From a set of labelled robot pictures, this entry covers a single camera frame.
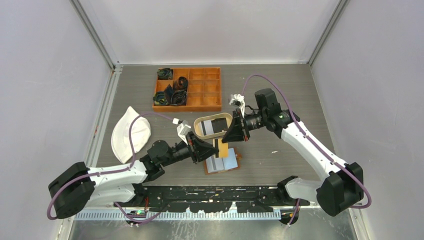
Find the beige oval tray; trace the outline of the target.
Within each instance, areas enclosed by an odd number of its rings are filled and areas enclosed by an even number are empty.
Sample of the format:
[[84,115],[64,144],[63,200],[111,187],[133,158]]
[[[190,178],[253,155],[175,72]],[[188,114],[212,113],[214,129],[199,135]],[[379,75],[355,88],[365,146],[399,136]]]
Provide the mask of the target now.
[[202,140],[220,138],[227,132],[233,117],[226,112],[197,118],[194,123],[195,134]]

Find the gold credit card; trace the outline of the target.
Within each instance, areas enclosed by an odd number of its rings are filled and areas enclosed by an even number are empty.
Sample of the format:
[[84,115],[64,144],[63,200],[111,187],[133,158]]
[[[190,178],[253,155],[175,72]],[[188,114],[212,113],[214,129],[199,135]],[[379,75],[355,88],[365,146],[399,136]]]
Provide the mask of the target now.
[[214,155],[215,158],[226,158],[229,155],[228,143],[223,143],[221,138],[215,138],[213,140],[213,146],[218,150]]

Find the brown leather card holder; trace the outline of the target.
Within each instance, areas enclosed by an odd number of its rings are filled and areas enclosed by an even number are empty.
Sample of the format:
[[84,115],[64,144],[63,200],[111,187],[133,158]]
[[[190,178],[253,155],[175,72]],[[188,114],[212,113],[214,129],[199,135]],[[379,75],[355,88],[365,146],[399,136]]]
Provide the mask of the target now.
[[238,152],[237,148],[229,148],[228,156],[223,158],[216,158],[211,156],[204,161],[204,173],[206,175],[219,174],[241,167],[242,154]]

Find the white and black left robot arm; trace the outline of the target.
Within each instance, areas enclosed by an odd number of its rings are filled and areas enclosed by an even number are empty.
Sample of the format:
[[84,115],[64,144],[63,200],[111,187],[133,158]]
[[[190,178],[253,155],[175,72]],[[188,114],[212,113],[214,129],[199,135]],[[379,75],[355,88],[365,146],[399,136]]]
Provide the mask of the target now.
[[164,167],[186,159],[197,164],[217,153],[216,146],[190,131],[185,140],[174,146],[164,140],[155,141],[145,156],[130,163],[87,167],[82,161],[76,162],[48,185],[51,201],[47,218],[66,219],[93,206],[141,206],[146,200],[142,184],[164,175]]

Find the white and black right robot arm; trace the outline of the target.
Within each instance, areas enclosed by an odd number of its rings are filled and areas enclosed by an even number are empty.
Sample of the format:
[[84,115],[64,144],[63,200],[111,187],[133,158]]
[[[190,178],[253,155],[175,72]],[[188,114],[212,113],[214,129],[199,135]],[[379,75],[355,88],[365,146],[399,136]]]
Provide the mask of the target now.
[[230,96],[229,104],[236,110],[222,141],[246,142],[251,131],[265,127],[292,146],[319,178],[312,181],[290,176],[280,181],[276,190],[279,202],[286,206],[300,200],[314,202],[332,217],[358,207],[357,203],[366,196],[362,167],[356,162],[347,163],[319,142],[290,108],[281,108],[272,89],[258,90],[254,96],[258,108],[250,114],[245,112],[244,96]]

